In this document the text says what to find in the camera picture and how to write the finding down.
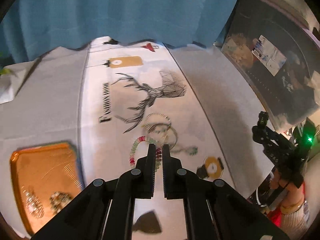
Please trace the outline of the person right hand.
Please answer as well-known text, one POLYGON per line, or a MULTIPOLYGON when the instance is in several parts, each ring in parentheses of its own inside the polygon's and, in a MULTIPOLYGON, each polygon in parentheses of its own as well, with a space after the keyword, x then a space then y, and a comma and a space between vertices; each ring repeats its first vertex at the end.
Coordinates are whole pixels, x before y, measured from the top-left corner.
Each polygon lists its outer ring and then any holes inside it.
POLYGON ((273 179, 270 182, 270 188, 275 190, 282 187, 287 191, 286 196, 280 202, 280 210, 283 214, 288 215, 298 211, 304 203, 304 186, 297 188, 294 183, 282 178, 281 173, 275 169, 273 179))

